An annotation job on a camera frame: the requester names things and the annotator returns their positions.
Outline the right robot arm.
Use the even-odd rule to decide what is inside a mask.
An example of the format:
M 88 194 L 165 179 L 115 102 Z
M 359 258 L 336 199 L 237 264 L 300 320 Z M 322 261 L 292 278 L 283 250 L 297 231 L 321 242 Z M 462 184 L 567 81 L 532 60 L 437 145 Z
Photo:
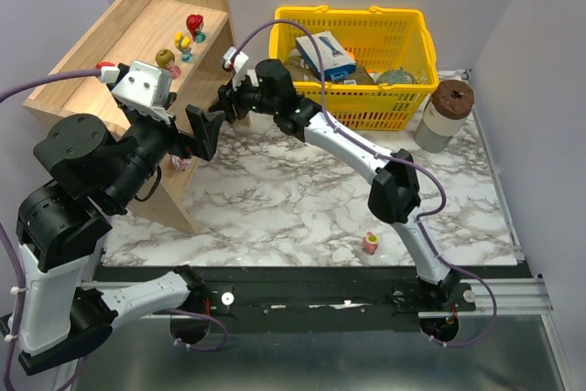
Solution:
M 252 71 L 244 61 L 225 60 L 222 66 L 233 77 L 219 89 L 212 110 L 225 111 L 231 124 L 250 112 L 269 114 L 285 135 L 323 149 L 356 171 L 370 186 L 370 212 L 396 231 L 411 255 L 423 302 L 442 307 L 452 301 L 461 278 L 443 261 L 424 221 L 411 154 L 405 149 L 392 153 L 343 128 L 297 92 L 280 60 L 263 60 Z

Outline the brown hat duck toy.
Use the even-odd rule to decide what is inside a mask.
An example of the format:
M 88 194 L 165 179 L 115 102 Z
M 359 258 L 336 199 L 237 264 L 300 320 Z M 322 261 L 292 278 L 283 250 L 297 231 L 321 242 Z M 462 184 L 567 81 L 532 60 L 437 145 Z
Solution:
M 170 49 L 159 50 L 155 56 L 155 62 L 159 68 L 169 71 L 173 80 L 180 76 L 181 69 L 176 64 L 175 55 Z

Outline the red haired mermaid toy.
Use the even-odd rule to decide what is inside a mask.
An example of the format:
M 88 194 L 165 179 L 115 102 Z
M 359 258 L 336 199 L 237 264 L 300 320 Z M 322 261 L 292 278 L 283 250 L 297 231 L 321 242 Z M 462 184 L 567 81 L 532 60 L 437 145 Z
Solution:
M 206 39 L 203 32 L 204 20 L 202 15 L 191 14 L 186 18 L 186 28 L 195 43 L 202 43 Z

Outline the small pink cupcake toy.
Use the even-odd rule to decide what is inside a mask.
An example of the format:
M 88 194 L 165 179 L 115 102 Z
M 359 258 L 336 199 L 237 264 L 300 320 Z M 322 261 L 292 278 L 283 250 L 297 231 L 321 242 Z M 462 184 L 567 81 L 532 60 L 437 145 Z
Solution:
M 191 165 L 190 158 L 183 158 L 175 155 L 171 155 L 169 161 L 171 167 L 177 171 L 187 171 Z

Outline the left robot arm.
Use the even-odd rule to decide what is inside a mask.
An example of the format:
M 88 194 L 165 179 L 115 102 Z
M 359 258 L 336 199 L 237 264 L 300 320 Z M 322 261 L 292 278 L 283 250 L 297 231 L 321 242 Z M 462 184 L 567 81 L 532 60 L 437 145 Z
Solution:
M 161 181 L 166 156 L 214 155 L 224 112 L 207 114 L 191 105 L 186 114 L 190 133 L 173 122 L 131 114 L 121 138 L 97 116 L 75 114 L 58 121 L 34 147 L 51 179 L 19 207 L 25 299 L 21 312 L 2 319 L 4 331 L 16 337 L 26 374 L 82 358 L 115 329 L 146 315 L 209 305 L 204 281 L 187 266 L 115 293 L 81 285 L 98 241 L 111 231 L 110 218 L 125 214 L 146 183 Z

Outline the pink green toy figure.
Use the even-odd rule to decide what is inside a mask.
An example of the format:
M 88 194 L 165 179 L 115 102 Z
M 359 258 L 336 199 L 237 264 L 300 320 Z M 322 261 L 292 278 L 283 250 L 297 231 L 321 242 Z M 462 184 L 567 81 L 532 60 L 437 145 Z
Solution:
M 364 236 L 364 239 L 362 241 L 362 247 L 363 247 L 363 250 L 368 255 L 374 255 L 377 248 L 378 248 L 378 245 L 379 245 L 379 240 L 378 240 L 378 237 L 374 233 L 368 232 Z

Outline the yellow blue duck toy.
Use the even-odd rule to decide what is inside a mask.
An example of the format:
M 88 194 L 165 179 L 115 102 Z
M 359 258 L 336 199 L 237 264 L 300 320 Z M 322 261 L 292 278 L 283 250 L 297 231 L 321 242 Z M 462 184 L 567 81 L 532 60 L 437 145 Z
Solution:
M 180 52 L 183 62 L 193 61 L 190 37 L 184 35 L 182 32 L 177 32 L 174 38 L 174 46 Z

